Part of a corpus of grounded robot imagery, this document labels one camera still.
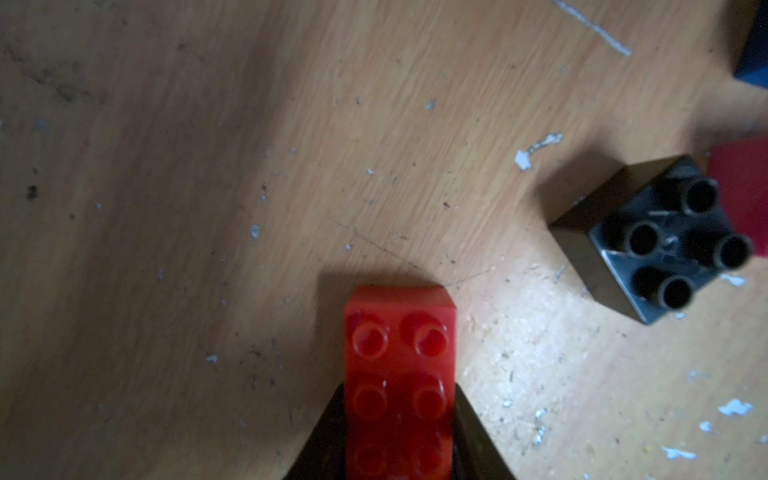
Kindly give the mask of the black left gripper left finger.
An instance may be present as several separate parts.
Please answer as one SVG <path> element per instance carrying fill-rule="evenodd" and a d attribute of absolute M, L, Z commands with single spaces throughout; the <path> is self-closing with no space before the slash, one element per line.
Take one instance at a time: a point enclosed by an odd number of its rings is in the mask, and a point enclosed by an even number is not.
<path fill-rule="evenodd" d="M 285 480 L 343 480 L 346 478 L 344 393 L 344 385 L 340 384 L 293 465 L 284 476 Z"/>

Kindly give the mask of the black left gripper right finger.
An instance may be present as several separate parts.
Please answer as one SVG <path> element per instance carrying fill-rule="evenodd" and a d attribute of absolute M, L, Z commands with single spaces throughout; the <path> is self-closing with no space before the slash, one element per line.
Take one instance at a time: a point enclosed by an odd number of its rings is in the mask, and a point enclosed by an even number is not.
<path fill-rule="evenodd" d="M 516 479 L 459 384 L 456 384 L 454 399 L 452 478 Z"/>

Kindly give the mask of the red lego brick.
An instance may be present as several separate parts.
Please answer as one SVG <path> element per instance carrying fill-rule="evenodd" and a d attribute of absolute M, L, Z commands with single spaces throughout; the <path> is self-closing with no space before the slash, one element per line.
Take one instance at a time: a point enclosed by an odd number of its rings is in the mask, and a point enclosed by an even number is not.
<path fill-rule="evenodd" d="M 344 308 L 347 478 L 450 478 L 457 319 L 443 286 L 353 291 Z"/>

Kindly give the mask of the black 2x2 lego brick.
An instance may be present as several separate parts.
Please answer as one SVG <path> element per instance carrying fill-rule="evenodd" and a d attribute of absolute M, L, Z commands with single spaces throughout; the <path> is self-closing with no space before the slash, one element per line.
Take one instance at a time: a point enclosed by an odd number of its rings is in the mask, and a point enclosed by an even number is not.
<path fill-rule="evenodd" d="M 688 155 L 622 167 L 549 230 L 598 303 L 645 325 L 754 255 Z"/>

